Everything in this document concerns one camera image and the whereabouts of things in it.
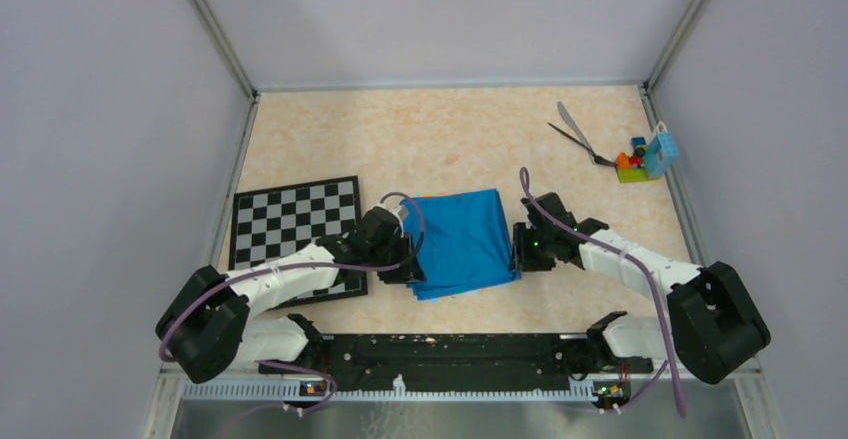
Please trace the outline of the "blue satin napkin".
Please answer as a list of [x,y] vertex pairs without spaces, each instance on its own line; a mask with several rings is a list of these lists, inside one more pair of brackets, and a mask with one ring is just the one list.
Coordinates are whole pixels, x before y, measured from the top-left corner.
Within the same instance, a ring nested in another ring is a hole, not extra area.
[[501,196],[496,189],[417,197],[425,225],[415,212],[404,221],[414,237],[424,235],[417,254],[426,276],[410,288],[431,300],[516,281],[512,242]]

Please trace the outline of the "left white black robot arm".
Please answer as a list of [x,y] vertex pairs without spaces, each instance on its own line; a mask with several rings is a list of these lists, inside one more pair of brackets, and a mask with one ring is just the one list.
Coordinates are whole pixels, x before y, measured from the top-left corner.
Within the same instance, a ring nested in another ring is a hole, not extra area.
[[284,362],[302,373],[314,369],[320,335],[309,321],[256,324],[256,317],[369,272],[385,283],[422,281],[417,254],[424,235],[406,231],[409,214],[422,217],[411,204],[378,204],[351,230],[323,236],[288,256],[241,270],[197,269],[155,327],[160,358],[178,364],[195,384],[250,362]]

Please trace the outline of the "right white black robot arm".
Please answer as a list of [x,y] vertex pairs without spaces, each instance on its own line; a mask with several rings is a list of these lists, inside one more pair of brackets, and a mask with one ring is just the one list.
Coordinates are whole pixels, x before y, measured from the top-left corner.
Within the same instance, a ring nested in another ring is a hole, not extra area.
[[626,358],[677,363],[715,385],[765,349],[771,332],[737,271],[716,261],[681,262],[629,241],[595,218],[577,221],[559,196],[523,198],[527,222],[513,228],[511,266],[552,270],[557,263],[614,279],[657,301],[649,316],[614,312],[591,327],[589,363],[612,371]]

